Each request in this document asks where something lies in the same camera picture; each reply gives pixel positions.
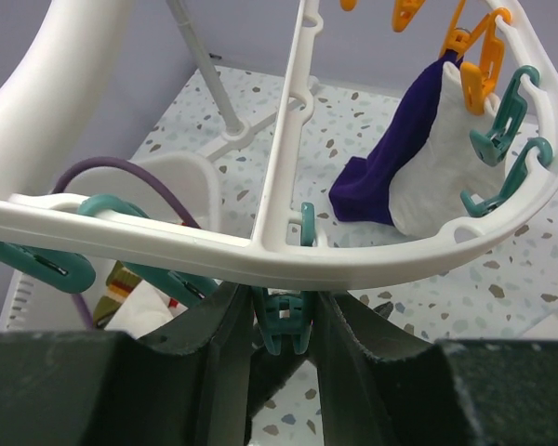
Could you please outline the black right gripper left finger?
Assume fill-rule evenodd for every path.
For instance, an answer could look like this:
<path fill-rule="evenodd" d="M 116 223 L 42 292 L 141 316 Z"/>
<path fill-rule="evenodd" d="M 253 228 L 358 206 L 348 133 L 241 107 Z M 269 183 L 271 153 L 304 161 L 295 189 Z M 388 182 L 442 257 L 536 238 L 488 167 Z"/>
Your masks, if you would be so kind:
<path fill-rule="evenodd" d="M 0 445 L 241 445 L 252 292 L 225 282 L 151 334 L 0 334 Z"/>

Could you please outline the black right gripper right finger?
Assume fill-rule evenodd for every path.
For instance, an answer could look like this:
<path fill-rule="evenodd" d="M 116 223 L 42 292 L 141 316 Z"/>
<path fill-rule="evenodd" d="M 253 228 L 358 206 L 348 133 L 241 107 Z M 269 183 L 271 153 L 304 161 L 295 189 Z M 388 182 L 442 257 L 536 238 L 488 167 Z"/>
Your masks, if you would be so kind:
<path fill-rule="evenodd" d="M 322 293 L 311 354 L 328 445 L 558 445 L 558 341 L 428 343 Z"/>

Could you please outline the white sock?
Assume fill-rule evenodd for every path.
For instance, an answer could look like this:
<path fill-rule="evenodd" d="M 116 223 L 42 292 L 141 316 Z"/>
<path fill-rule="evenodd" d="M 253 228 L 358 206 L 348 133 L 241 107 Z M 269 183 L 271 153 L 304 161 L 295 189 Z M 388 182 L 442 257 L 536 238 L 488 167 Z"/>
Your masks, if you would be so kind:
<path fill-rule="evenodd" d="M 187 310 L 177 300 L 142 281 L 129 294 L 105 326 L 106 331 L 121 331 L 138 339 L 172 321 Z"/>
<path fill-rule="evenodd" d="M 441 93 L 429 136 L 418 153 L 394 176 L 389 188 L 393 225 L 405 236 L 428 238 L 450 220 L 466 216 L 462 191 L 483 199 L 496 194 L 505 179 L 505 167 L 491 167 L 479 159 L 470 132 L 488 131 L 500 99 L 486 97 L 484 113 L 466 109 L 459 68 L 443 66 Z"/>

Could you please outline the purple sock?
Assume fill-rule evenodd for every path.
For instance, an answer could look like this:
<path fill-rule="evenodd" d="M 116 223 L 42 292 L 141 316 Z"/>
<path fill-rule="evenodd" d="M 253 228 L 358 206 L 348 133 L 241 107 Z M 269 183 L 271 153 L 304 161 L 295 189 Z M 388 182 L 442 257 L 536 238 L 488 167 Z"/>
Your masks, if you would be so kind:
<path fill-rule="evenodd" d="M 340 222 L 391 226 L 389 187 L 395 174 L 422 148 L 437 113 L 443 67 L 458 68 L 463 57 L 447 50 L 406 90 L 378 144 L 366 157 L 353 156 L 331 186 L 328 197 Z"/>

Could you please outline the white round clip hanger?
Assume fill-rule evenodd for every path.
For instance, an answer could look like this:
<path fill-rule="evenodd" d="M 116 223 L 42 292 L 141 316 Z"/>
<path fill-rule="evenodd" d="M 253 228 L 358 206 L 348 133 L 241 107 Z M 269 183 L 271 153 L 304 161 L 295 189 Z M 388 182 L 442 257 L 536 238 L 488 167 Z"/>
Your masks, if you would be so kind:
<path fill-rule="evenodd" d="M 286 242 L 301 216 L 291 207 L 302 114 L 273 138 L 262 194 L 249 238 L 172 224 L 141 231 L 101 216 L 73 213 L 72 194 L 47 186 L 95 110 L 120 50 L 129 1 L 54 1 L 17 69 L 0 88 L 0 241 L 177 269 L 231 282 L 298 290 L 359 290 L 426 278 L 454 269 L 511 236 L 558 190 L 558 72 L 522 5 L 507 1 L 511 23 L 501 23 L 515 60 L 535 66 L 529 88 L 539 133 L 554 150 L 550 166 L 536 154 L 513 196 L 491 214 L 461 217 L 433 237 L 411 243 L 333 248 L 324 234 L 313 247 Z"/>

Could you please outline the green striped sock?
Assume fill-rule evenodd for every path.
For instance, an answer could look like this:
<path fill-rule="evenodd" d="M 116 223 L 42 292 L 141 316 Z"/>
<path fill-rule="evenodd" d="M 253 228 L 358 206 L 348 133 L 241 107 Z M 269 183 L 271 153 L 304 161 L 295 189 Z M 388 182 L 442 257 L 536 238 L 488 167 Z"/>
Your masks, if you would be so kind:
<path fill-rule="evenodd" d="M 103 330 L 142 278 L 116 261 L 105 282 L 103 294 L 92 315 L 93 327 Z"/>

